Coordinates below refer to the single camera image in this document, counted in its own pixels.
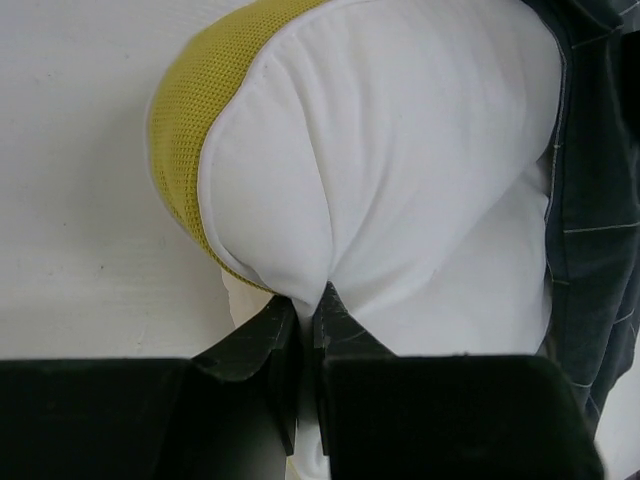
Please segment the dark grey checked pillowcase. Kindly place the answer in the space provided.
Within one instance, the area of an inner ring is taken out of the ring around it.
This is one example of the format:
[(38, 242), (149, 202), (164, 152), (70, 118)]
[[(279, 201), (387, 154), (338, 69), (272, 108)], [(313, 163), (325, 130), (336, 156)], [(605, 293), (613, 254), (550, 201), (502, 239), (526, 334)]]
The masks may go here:
[(590, 429), (639, 330), (639, 5), (535, 1), (559, 47), (546, 215), (554, 356)]

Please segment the white pillow yellow edge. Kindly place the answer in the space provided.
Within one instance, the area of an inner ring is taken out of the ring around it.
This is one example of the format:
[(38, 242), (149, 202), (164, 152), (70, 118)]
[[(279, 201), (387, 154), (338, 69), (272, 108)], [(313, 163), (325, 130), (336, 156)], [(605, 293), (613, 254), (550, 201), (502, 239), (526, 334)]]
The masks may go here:
[(395, 354), (539, 354), (562, 67), (522, 1), (256, 1), (167, 68), (151, 175), (236, 325), (332, 285)]

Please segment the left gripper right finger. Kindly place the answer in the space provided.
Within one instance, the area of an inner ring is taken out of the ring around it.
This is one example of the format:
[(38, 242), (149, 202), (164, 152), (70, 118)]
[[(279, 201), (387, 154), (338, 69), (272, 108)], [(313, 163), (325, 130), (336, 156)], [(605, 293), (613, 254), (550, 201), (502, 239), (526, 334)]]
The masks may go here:
[(314, 313), (322, 444), (334, 479), (601, 479), (561, 370), (541, 356), (400, 357), (328, 286)]

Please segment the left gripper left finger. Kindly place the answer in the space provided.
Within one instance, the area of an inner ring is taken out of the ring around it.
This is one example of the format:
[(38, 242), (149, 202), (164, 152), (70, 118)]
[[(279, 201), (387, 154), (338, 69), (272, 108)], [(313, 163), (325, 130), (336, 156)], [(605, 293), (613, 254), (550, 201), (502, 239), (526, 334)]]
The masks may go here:
[(300, 347), (290, 301), (193, 358), (7, 360), (5, 479), (282, 479)]

